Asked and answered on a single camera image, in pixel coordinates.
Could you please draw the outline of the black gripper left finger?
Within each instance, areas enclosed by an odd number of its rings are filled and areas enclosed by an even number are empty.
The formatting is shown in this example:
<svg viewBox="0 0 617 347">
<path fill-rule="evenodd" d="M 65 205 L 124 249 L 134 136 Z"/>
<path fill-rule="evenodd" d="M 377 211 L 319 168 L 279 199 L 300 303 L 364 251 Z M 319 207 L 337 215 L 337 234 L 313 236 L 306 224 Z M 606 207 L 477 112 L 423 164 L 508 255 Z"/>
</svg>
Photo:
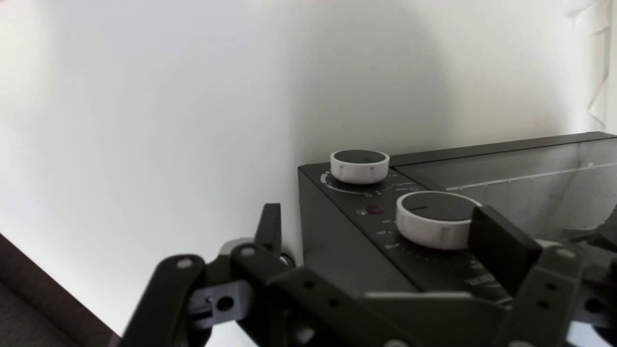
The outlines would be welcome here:
<svg viewBox="0 0 617 347">
<path fill-rule="evenodd" d="M 281 207 L 267 203 L 252 240 L 227 244 L 205 265 L 163 259 L 117 347 L 205 347 L 234 323 L 257 347 L 412 347 L 412 338 L 365 305 L 281 255 Z"/>
</svg>

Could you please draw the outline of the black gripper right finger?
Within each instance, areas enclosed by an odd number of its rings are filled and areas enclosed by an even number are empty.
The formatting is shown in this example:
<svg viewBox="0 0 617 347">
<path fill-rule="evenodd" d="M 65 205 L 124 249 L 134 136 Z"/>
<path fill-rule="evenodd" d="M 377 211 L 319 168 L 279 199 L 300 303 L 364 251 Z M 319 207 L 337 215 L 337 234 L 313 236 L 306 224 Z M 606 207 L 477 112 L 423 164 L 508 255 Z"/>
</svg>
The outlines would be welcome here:
<svg viewBox="0 0 617 347">
<path fill-rule="evenodd" d="M 369 294 L 364 303 L 412 347 L 570 347 L 570 323 L 614 346 L 614 263 L 541 247 L 489 207 L 475 209 L 470 251 L 510 296 L 500 307 L 458 294 Z"/>
</svg>

